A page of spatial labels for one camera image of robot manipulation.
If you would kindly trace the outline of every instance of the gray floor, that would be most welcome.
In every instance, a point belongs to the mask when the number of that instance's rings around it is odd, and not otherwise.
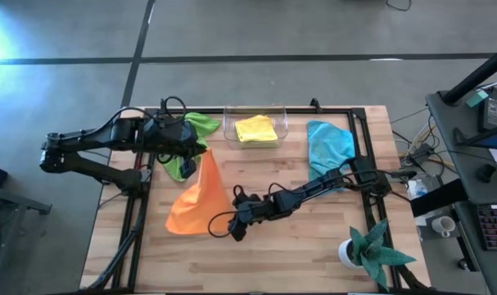
[[[131,57],[146,2],[0,0],[0,58]],[[478,21],[485,15],[491,17]],[[414,1],[406,13],[371,0],[158,0],[143,56],[495,51],[495,0]],[[322,104],[386,105],[395,119],[423,108],[427,93],[448,89],[482,62],[142,65],[131,105],[157,105],[169,95],[188,105],[209,106],[305,105],[317,98]],[[7,187],[53,204],[49,216],[27,215],[28,233],[19,237],[7,261],[0,293],[78,287],[101,185],[82,175],[43,173],[40,143],[46,133],[105,121],[120,107],[129,68],[0,66],[0,167],[11,174]],[[412,138],[427,116],[422,113],[393,128]],[[453,177],[445,174],[447,180]],[[480,274],[455,268],[460,252],[454,241],[422,246],[432,285],[486,292]]]

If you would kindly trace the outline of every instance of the fabric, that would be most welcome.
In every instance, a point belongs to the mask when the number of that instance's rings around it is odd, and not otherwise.
[[[213,134],[217,130],[217,128],[219,128],[220,122],[210,118],[207,115],[203,115],[196,112],[187,113],[184,119],[190,122],[193,128],[196,129],[198,136],[197,143],[202,144],[205,147],[208,147],[208,143],[205,141],[204,137]],[[195,157],[196,162],[198,162],[200,158],[201,156]],[[168,172],[169,176],[172,179],[177,180],[179,182],[183,182],[186,179],[181,177],[181,172],[179,171],[179,167],[182,164],[183,164],[182,157],[174,157],[172,161],[163,164],[163,166],[165,167],[166,172]]]
[[[309,180],[339,167],[355,157],[354,138],[348,130],[322,121],[311,120],[306,125],[308,138]]]
[[[273,130],[272,119],[267,116],[257,115],[250,119],[239,120],[235,122],[235,130],[242,143],[278,139],[275,130]]]
[[[219,168],[208,148],[202,154],[199,180],[175,200],[165,227],[173,234],[207,234],[210,220],[219,213],[231,210]],[[214,234],[226,233],[231,218],[229,214],[215,218],[211,231]]]

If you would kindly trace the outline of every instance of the green cloth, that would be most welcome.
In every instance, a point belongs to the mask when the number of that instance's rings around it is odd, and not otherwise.
[[[210,118],[207,115],[199,114],[196,112],[189,112],[184,117],[185,120],[190,122],[193,128],[196,129],[197,143],[208,147],[208,143],[206,143],[204,137],[210,134],[213,134],[221,125],[221,123],[217,120]],[[194,157],[195,161],[199,161],[201,156]],[[177,180],[179,182],[183,182],[185,179],[181,177],[181,172],[179,171],[179,167],[183,164],[182,157],[174,157],[172,161],[169,161],[163,166],[166,169],[166,172],[172,177],[172,179]]]

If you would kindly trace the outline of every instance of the butcher block tabletop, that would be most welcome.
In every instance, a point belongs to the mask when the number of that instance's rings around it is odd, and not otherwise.
[[[396,170],[399,158],[384,106],[363,107],[373,143],[377,168]],[[140,116],[126,111],[123,116]],[[210,115],[222,120],[222,115]],[[233,199],[233,187],[260,196],[272,182],[296,188],[308,182],[306,123],[321,120],[349,129],[346,115],[288,114],[288,136],[277,149],[231,149],[221,127],[206,137],[219,167],[224,188]],[[358,136],[363,147],[360,125]],[[113,152],[110,166],[133,167],[135,154]],[[151,178],[147,218],[135,284],[136,293],[329,293],[376,292],[377,285],[365,270],[344,266],[339,245],[350,237],[349,228],[367,232],[360,193],[326,193],[305,202],[290,217],[248,227],[241,242],[208,234],[169,233],[165,222],[177,197],[196,183],[198,173],[186,182],[172,180],[156,162]],[[406,195],[404,186],[392,188]],[[116,195],[114,185],[102,191],[101,202]],[[410,205],[400,198],[385,197],[394,248],[417,259],[407,267],[430,285],[418,232]],[[89,286],[106,268],[117,250],[126,197],[106,203],[97,213],[80,287]],[[377,218],[377,208],[373,208]],[[124,261],[121,284],[126,284],[131,251]],[[389,285],[390,271],[385,268]]]

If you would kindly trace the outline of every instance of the white mug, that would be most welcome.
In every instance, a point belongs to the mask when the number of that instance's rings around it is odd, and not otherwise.
[[[431,222],[431,227],[443,238],[448,238],[450,236],[450,232],[455,229],[455,222],[452,218],[448,216],[443,216],[439,218],[435,218]]]

